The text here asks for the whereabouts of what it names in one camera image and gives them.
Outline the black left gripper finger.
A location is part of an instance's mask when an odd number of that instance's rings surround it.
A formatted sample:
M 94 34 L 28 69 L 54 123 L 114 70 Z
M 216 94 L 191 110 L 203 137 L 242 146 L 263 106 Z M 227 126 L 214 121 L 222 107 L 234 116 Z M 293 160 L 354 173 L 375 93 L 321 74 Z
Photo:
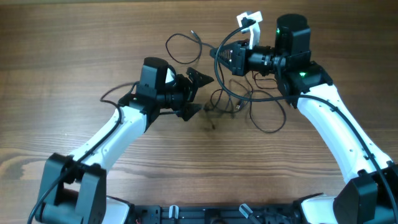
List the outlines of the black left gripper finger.
M 201 88 L 214 81 L 214 78 L 202 74 L 192 67 L 187 68 L 186 74 L 188 75 L 188 78 L 192 82 L 194 88 Z
M 177 116 L 184 121 L 191 119 L 197 112 L 203 109 L 203 105 L 197 103 L 187 103 L 177 111 Z

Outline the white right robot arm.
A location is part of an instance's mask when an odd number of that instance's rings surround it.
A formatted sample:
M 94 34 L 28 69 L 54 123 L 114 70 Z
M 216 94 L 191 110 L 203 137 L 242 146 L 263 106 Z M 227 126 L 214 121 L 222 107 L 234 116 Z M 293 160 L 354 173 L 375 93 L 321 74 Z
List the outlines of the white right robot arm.
M 311 59 L 306 17 L 285 14 L 276 22 L 275 45 L 259 45 L 260 12 L 237 17 L 248 40 L 224 39 L 211 50 L 214 65 L 233 75 L 273 74 L 280 98 L 298 109 L 333 154 L 345 187 L 336 196 L 315 194 L 297 200 L 296 223 L 396 223 L 397 164 L 382 152 L 353 118 L 326 70 Z

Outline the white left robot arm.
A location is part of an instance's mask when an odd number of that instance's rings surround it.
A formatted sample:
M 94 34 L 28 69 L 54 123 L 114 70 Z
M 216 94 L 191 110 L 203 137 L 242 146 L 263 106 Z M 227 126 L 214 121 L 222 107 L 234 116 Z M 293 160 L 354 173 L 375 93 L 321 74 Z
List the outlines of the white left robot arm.
M 46 160 L 28 223 L 136 223 L 132 203 L 107 196 L 109 170 L 160 115 L 188 121 L 199 112 L 196 93 L 213 80 L 192 67 L 182 75 L 164 59 L 145 58 L 139 81 L 110 102 L 115 112 L 109 121 L 69 155 L 54 153 Z

